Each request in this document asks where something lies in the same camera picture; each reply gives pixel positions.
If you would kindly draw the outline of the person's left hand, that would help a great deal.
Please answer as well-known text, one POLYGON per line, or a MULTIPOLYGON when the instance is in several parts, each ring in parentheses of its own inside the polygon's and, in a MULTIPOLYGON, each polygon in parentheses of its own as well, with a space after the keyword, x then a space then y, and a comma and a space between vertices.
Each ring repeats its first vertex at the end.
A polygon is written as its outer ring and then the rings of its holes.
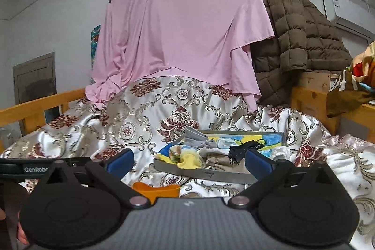
POLYGON ((25 236, 19 217, 8 216, 1 209, 1 249, 25 249, 29 241, 25 236))

